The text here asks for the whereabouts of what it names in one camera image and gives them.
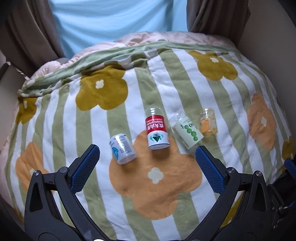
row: striped blanket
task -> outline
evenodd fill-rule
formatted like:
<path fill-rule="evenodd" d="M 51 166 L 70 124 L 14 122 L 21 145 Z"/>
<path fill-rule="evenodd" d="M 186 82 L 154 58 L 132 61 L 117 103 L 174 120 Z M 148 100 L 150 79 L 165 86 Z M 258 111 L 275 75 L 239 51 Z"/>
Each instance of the striped blanket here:
<path fill-rule="evenodd" d="M 164 111 L 167 124 L 184 111 L 197 126 L 200 112 L 214 109 L 218 133 L 199 143 L 227 167 L 260 170 L 268 183 L 294 154 L 273 86 L 236 49 L 158 41 L 93 52 L 26 81 L 18 96 L 5 157 L 14 208 L 24 215 L 34 170 L 69 166 L 93 143 L 101 157 L 77 197 L 114 240 L 184 239 L 218 197 L 170 127 L 170 148 L 148 149 L 144 111 L 151 105 Z M 124 165 L 109 147 L 118 133 L 127 135 L 138 154 Z M 71 225 L 56 192 L 54 197 Z"/>

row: brown curtain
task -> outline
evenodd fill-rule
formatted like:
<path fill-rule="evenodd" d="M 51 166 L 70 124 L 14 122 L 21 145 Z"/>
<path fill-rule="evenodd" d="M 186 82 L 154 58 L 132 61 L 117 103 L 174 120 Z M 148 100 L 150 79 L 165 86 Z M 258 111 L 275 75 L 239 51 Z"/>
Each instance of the brown curtain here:
<path fill-rule="evenodd" d="M 64 57 L 47 0 L 19 0 L 0 28 L 0 50 L 27 76 Z"/>
<path fill-rule="evenodd" d="M 250 16 L 248 0 L 187 0 L 190 32 L 229 38 L 236 46 Z"/>

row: wall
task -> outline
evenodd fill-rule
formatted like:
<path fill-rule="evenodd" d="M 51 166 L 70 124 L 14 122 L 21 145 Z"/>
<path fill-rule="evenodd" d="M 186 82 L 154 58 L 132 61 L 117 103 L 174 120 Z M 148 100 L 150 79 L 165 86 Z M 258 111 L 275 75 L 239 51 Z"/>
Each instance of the wall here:
<path fill-rule="evenodd" d="M 0 51 L 0 68 L 5 62 L 6 62 L 6 58 Z"/>
<path fill-rule="evenodd" d="M 277 0 L 250 0 L 249 8 L 238 49 L 271 80 L 296 139 L 296 27 Z"/>
<path fill-rule="evenodd" d="M 17 91 L 25 79 L 13 66 L 9 66 L 0 79 L 0 150 L 9 135 L 13 122 L 14 110 L 17 107 Z"/>

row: small plastic jar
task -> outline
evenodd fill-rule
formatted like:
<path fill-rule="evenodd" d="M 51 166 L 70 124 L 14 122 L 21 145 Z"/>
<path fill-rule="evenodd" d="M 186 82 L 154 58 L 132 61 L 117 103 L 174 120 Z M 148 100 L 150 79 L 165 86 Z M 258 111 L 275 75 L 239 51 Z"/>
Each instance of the small plastic jar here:
<path fill-rule="evenodd" d="M 150 107 L 145 111 L 148 148 L 158 150 L 170 146 L 162 109 Z"/>
<path fill-rule="evenodd" d="M 183 111 L 173 115 L 169 120 L 169 124 L 187 150 L 192 147 L 195 148 L 197 143 L 203 138 L 198 128 Z"/>
<path fill-rule="evenodd" d="M 200 132 L 204 136 L 215 135 L 218 132 L 215 112 L 206 108 L 200 113 Z"/>
<path fill-rule="evenodd" d="M 125 134 L 112 136 L 109 145 L 119 164 L 125 164 L 137 157 L 133 145 Z"/>

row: red bottle label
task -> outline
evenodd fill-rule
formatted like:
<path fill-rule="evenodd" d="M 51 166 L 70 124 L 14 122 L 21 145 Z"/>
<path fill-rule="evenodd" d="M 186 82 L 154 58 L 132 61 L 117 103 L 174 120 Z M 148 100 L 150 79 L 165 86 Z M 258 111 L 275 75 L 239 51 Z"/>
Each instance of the red bottle label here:
<path fill-rule="evenodd" d="M 161 115 L 152 115 L 146 119 L 146 129 L 149 134 L 152 131 L 166 131 L 165 119 Z"/>

